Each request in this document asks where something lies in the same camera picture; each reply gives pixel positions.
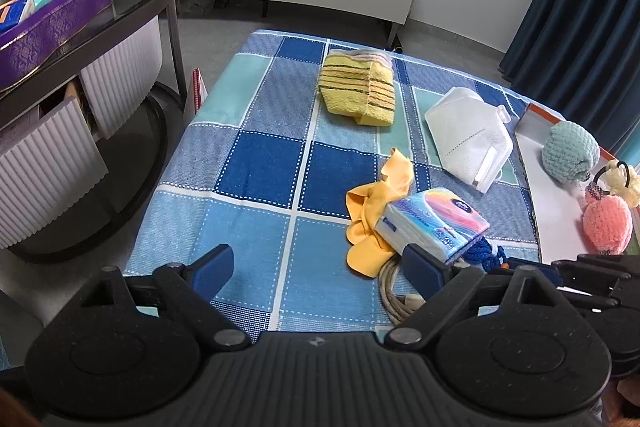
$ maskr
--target yellow towel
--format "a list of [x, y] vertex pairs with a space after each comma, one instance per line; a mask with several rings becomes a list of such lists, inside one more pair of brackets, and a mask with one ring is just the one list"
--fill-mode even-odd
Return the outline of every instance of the yellow towel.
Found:
[[327, 110], [361, 125], [394, 123], [396, 92], [390, 58], [382, 52], [332, 50], [318, 82]]
[[382, 168], [382, 181], [356, 187], [347, 192], [351, 225], [347, 239], [353, 245], [347, 264], [363, 275], [376, 277], [394, 250], [376, 232], [375, 226], [389, 201], [401, 200], [414, 182], [414, 165], [396, 149]]

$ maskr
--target purple tray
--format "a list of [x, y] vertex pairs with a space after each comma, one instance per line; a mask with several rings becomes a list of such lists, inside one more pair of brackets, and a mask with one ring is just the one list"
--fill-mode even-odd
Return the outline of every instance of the purple tray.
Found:
[[0, 93], [27, 80], [111, 0], [53, 0], [0, 34]]

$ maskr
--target yellow striped cloth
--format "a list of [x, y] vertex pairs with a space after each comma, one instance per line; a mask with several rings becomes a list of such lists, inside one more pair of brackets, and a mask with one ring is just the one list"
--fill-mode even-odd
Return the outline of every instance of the yellow striped cloth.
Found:
[[394, 123], [394, 70], [391, 58], [382, 52], [330, 51], [318, 87], [330, 113], [353, 117], [361, 125]]

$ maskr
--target white face mask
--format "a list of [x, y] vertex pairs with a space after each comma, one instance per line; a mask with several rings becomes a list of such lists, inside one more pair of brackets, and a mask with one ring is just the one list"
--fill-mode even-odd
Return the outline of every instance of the white face mask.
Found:
[[485, 194], [513, 151], [503, 105], [494, 107], [466, 87], [454, 87], [424, 115], [442, 168]]

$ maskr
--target curtain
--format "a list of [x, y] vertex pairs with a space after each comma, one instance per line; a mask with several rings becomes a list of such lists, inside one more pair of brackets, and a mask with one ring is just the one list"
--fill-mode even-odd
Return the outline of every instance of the curtain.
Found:
[[616, 154], [640, 139], [640, 0], [533, 0], [500, 71]]

